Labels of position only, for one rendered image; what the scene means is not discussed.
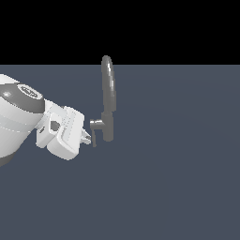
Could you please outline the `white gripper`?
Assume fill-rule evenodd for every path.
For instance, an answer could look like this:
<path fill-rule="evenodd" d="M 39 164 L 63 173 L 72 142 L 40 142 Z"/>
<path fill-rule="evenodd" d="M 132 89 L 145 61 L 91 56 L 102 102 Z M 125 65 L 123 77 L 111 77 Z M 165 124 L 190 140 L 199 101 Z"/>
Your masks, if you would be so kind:
<path fill-rule="evenodd" d="M 84 115 L 71 107 L 60 107 L 45 100 L 45 112 L 36 125 L 39 148 L 47 148 L 53 155 L 74 159 L 80 144 L 90 144 L 91 136 L 83 129 Z"/>

